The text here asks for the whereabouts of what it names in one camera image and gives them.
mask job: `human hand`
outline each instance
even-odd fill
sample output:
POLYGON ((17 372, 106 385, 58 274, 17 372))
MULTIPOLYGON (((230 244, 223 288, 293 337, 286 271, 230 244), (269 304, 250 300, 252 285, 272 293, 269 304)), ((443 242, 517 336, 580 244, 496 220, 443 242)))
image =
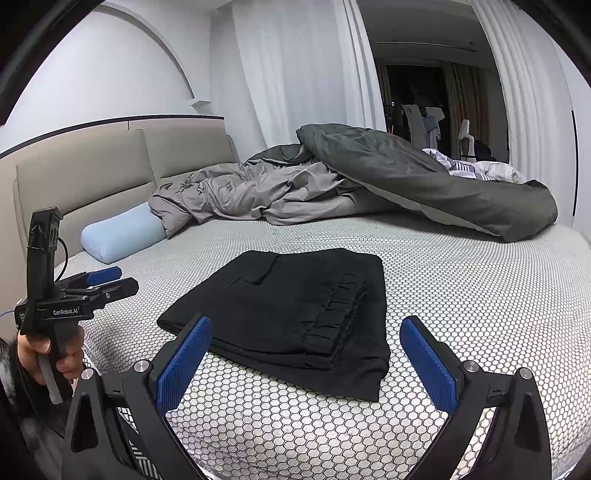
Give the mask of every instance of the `human hand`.
MULTIPOLYGON (((58 372, 61 372, 68 380, 78 378, 84 370, 82 359, 82 345, 84 344, 84 330, 78 325, 77 333, 66 343, 66 356, 56 362, 58 372)), ((49 338, 34 335, 17 336, 17 354, 23 368, 40 385, 45 385, 45 378, 37 362, 38 353, 49 353, 51 350, 49 338)))

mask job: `headboard cushion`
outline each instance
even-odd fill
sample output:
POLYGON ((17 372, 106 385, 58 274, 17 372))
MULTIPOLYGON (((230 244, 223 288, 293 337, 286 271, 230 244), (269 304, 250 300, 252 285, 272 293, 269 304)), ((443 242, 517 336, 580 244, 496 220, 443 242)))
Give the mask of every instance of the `headboard cushion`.
MULTIPOLYGON (((221 117, 134 117, 73 128, 9 153, 15 157, 18 234, 27 249, 34 210, 57 206, 70 256, 82 251, 85 226, 148 200, 171 177, 236 162, 221 117)), ((56 264, 64 259, 61 248, 56 264)))
POLYGON ((86 225, 134 207, 136 198, 131 197, 145 202, 155 188, 139 130, 54 142, 17 164, 17 183, 23 226, 28 229, 34 210, 57 206, 64 215, 60 235, 70 255, 81 251, 86 225), (122 193, 127 195, 119 202, 122 193))
POLYGON ((163 125, 144 128, 143 132, 158 185, 179 174, 235 162, 226 131, 216 125, 199 129, 191 125, 163 125))

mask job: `hexagonal pattern mattress cover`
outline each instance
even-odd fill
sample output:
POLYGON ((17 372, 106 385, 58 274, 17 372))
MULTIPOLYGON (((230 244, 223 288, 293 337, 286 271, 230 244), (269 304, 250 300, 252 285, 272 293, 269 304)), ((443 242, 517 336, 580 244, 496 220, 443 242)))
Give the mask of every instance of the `hexagonal pattern mattress cover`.
MULTIPOLYGON (((168 421, 205 470, 231 479, 404 478, 446 414, 436 411, 398 340, 415 314, 460 359, 513 374, 529 367, 544 403, 557 477, 591 440, 591 249, 553 225, 502 243, 417 216, 387 214, 294 226, 213 220, 117 262, 139 293, 85 322, 101 371, 152 358, 173 336, 156 325, 177 298, 251 249, 327 248, 379 255, 388 300, 391 364, 380 401, 302 390, 207 353, 168 421)), ((105 266, 86 252, 67 274, 105 266)), ((486 410, 455 474, 468 472, 493 410, 486 410)))

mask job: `sheer curtain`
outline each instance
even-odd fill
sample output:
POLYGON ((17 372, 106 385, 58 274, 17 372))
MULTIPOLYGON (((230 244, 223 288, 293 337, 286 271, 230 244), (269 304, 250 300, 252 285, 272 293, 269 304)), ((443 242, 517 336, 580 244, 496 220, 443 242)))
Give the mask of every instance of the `sheer curtain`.
POLYGON ((576 150, 569 88, 550 36, 511 0, 472 0, 501 77, 511 164, 544 183, 573 223, 576 150))
POLYGON ((385 130, 356 0, 235 0, 238 50, 265 147, 310 123, 385 130))
POLYGON ((382 94, 382 104, 390 106, 392 103, 392 91, 390 90, 390 78, 388 76, 388 68, 384 63, 384 59, 374 59, 375 69, 378 72, 379 91, 382 94))

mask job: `black cable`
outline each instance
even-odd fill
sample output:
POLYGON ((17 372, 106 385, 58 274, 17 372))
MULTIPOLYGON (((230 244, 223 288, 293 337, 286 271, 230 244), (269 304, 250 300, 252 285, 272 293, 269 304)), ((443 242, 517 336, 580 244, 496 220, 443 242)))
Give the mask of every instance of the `black cable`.
POLYGON ((66 247, 66 243, 61 239, 61 238, 57 238, 57 241, 59 243, 62 244, 62 246, 64 247, 64 253, 66 254, 66 262, 64 263, 64 268, 61 269, 61 273, 59 274, 59 276, 56 278, 56 281, 58 281, 62 275, 64 274, 64 272, 66 271, 66 268, 68 267, 68 247, 66 247))

